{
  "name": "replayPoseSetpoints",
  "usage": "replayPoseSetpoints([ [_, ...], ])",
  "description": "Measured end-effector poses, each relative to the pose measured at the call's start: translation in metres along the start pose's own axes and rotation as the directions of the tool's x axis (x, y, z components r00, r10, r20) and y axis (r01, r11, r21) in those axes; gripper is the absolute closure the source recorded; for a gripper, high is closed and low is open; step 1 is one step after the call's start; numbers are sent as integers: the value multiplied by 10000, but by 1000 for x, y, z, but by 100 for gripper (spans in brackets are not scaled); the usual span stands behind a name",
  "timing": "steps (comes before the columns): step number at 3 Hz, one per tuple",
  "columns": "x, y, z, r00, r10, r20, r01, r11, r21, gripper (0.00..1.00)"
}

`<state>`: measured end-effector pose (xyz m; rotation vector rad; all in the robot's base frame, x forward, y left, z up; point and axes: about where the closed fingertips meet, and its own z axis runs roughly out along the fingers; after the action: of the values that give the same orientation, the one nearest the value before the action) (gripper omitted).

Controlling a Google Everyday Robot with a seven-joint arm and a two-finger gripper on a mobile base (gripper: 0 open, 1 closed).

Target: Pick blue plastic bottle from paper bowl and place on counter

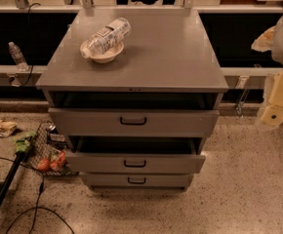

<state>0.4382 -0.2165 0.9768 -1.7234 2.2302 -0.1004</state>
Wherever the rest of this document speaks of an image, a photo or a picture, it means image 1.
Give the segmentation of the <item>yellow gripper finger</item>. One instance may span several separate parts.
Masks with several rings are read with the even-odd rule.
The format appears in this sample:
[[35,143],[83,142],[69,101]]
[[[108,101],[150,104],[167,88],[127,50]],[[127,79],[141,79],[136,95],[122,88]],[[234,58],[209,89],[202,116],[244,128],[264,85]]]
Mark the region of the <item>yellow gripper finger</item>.
[[251,45],[251,49],[257,52],[270,51],[273,43],[275,27],[267,29],[263,34],[261,34]]
[[283,69],[268,74],[263,89],[263,103],[255,125],[261,131],[271,131],[283,123]]

